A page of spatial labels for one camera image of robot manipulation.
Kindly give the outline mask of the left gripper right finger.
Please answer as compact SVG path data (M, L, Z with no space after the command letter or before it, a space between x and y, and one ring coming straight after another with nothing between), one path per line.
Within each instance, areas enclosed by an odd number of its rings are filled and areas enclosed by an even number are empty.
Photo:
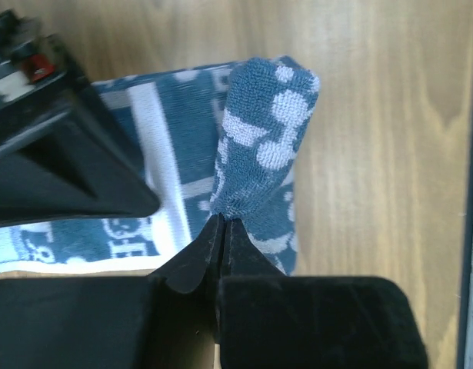
M223 368L426 368L407 297L372 276L289 277L229 221L217 290Z

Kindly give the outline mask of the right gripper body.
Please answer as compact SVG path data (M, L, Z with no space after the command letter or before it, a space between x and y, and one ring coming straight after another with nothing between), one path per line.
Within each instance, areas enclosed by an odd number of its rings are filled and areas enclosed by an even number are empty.
M92 85L37 18L0 13L0 154L92 153Z

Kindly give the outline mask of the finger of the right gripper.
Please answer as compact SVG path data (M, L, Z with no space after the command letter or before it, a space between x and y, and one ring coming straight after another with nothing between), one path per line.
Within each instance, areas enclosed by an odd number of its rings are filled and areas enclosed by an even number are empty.
M93 88L16 101L0 110L0 227L154 214L142 163Z

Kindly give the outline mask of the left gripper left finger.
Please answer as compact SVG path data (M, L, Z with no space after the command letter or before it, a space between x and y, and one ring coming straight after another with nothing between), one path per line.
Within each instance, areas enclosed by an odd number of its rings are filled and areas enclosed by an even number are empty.
M225 222L149 274L0 278L0 368L211 368Z

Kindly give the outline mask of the blue white patterned towel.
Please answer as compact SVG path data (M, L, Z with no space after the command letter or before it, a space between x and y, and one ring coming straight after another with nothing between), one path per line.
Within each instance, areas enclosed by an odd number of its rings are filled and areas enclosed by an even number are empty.
M142 150L161 192L147 218L46 221L0 228L0 273L156 269L208 218L243 220L286 274L298 252L293 171L320 82L288 57L99 81L95 88Z

